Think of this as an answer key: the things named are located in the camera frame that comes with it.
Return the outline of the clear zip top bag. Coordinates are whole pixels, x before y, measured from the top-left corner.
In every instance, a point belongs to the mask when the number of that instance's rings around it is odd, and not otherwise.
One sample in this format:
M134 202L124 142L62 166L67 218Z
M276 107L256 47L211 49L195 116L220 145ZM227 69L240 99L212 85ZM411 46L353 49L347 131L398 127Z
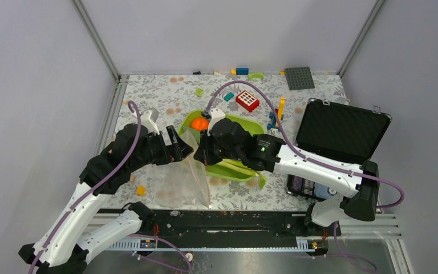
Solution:
M145 179L144 203L155 209L209 209L210 189L205 167L186 159L164 166L148 166Z

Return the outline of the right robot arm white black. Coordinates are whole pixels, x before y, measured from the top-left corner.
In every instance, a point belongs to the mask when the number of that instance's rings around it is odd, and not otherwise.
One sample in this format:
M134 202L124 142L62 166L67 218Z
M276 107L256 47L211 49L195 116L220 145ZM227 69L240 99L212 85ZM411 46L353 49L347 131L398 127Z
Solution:
M338 220L374 221L376 217L378 183L360 166L301 151L269 134L252 135L228 118L201 132L194 159L206 166L238 160L253 171L293 175L335 190L334 196L309 208L304 226L312 235Z

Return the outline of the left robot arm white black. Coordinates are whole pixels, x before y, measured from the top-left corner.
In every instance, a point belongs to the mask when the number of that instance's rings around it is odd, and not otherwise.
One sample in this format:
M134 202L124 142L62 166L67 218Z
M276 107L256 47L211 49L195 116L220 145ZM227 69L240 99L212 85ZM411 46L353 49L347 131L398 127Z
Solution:
M83 273L86 266L110 245L130 234L156 232L155 213L142 202L125 207L122 214L101 228L83 234L103 204L133 172L147 165L166 165L186 159L193 148L173 126L167 127L172 143L145 126L127 124L99 155L90 159L79 176L67 207L54 226L36 243L23 245L21 259L38 273Z

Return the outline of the white green toy leek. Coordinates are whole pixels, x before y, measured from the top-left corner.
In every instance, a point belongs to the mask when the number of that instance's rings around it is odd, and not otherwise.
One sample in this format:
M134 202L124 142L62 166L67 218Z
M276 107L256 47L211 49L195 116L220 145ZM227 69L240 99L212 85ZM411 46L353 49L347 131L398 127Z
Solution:
M266 178L259 171L255 171L245 165L243 165L238 160L225 159L217 164L222 169L226 169L226 175L224 178L227 178L231 181L245 182L247 178L258 178L259 189L263 189L266 184Z

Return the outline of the green plastic tray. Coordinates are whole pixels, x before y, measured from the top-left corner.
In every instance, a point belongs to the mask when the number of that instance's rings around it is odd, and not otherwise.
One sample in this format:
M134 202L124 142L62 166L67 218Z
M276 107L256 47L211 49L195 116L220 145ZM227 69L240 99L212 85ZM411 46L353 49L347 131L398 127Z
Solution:
M202 110L194 110L185 117L181 126L179 127L180 135L186 131L187 127L191 125L194 119L202 117L201 112ZM231 121L239 123L246 131L249 131L252 135L264 134L266 132L261 124L254 122L250 119L229 114L227 114L226 117ZM224 167L218 164L213 166L206 166L205 171L209 176L236 182L245 182L257 176L254 171L239 172L237 170L233 170L231 168Z

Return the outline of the orange toy fruit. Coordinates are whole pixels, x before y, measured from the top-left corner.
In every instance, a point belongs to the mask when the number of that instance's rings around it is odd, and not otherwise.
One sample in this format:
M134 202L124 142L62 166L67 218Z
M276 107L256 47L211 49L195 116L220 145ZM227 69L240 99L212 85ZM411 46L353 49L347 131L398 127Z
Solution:
M209 121L203 117L194 118L190 123L190 128L196 131L207 130L209 127Z

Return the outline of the red white window brick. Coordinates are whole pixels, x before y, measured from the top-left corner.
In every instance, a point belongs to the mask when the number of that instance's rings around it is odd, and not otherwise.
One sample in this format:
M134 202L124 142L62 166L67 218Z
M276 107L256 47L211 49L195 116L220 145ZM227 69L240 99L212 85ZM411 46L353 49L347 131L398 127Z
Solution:
M246 90L239 93L235 101L248 112L253 112L259 106L259 100Z

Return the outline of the teal small brick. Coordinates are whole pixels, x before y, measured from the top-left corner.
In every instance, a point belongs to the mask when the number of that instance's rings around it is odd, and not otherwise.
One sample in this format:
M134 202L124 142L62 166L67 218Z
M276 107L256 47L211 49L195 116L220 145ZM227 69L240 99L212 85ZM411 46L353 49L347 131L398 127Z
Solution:
M234 94L233 94L232 92L229 92L228 94L226 94L226 95L223 97L223 100L226 101L226 102L228 102L228 101L230 101L232 98L234 98Z

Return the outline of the yellow blue brick tower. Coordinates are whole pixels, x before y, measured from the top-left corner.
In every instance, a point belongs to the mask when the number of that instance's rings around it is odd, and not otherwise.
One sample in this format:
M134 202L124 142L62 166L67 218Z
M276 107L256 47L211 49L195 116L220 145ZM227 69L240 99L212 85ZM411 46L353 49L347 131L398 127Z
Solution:
M279 124L277 118L279 120L283 119L283 110L285 106L286 98L284 96L281 97L279 105L274 109L274 112L270 112L269 114L269 123L267 124L267 130L271 132L277 132L279 130Z

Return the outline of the small yellow brick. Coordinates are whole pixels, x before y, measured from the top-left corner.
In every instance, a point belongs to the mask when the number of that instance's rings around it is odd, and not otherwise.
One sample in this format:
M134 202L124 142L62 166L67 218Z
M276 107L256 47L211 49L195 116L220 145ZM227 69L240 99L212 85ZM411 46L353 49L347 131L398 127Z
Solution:
M145 196L146 191L147 191L147 190L146 190L145 187L143 187L143 186L138 186L137 189L136 189L136 195L137 195L137 196Z

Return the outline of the small green brick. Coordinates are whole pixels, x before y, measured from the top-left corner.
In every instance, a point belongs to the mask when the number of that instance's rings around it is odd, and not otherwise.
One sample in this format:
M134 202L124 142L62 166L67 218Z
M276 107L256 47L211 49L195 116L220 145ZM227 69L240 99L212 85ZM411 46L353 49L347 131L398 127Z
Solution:
M197 88L194 93L196 96L202 97L204 95L204 90L201 88Z

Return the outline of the floral table mat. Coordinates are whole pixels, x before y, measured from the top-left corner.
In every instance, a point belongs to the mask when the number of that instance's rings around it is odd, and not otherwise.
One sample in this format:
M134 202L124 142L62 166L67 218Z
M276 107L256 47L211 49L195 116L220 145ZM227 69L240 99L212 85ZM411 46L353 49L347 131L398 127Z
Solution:
M282 125L290 140L298 132L306 103L310 98L349 104L340 77L319 74L313 76L314 89L289 90L282 75L265 75L263 79L248 80L234 75L131 75L122 92L120 111L115 128L122 129L133 123L127 103L134 101L141 111L155 108L159 112L157 124L160 130L168 125L179 128L185 117L194 110L203 110L209 102L229 115L241 116L261 124L268 124L270 106L277 106L281 97L286 98ZM204 95L198 97L195 90L201 88ZM246 90L259 100L259 106L248 112L236 101L236 96ZM232 92L234 98L226 102L223 97ZM285 175L265 173L266 184L259 189L258 179L231 182L208 177L210 209L253 211L303 211L309 202L286 194Z

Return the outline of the green arch brick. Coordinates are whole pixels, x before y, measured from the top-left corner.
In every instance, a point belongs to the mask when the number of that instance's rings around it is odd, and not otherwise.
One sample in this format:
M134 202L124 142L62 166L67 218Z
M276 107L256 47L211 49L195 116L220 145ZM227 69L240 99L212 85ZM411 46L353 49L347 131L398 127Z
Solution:
M263 79L263 78L264 78L264 74L262 72L254 72L248 74L248 80Z

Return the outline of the blue yellow brick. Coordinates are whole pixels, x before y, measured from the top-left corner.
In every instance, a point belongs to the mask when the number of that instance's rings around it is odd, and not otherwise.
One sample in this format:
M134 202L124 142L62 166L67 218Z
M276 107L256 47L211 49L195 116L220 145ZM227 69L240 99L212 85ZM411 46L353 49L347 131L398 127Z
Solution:
M247 67L237 67L230 71L232 75L248 75L249 69Z

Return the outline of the grey brick baseplate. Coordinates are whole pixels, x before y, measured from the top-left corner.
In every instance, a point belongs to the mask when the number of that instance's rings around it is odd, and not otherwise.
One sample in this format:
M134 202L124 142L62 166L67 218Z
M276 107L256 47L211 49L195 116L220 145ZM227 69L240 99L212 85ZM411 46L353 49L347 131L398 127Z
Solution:
M285 69L285 77L289 90L314 89L315 84L309 67Z

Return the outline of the black poker chip case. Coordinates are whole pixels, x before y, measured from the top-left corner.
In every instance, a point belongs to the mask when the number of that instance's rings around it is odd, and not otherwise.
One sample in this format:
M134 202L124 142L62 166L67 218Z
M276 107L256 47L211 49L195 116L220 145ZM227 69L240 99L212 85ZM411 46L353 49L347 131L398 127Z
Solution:
M293 144L303 152L358 164L363 174L378 176L378 165L370 159L391 120L379 110L311 99Z

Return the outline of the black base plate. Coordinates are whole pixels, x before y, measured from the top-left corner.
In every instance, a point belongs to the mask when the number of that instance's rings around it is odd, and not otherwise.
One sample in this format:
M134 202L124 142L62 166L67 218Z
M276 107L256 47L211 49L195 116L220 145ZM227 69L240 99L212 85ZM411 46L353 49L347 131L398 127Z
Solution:
M164 251L314 252L324 236L339 236L339 225L321 227L308 212L194 211L149 209L141 202L127 209L102 210L106 224L90 231L78 243L100 249Z

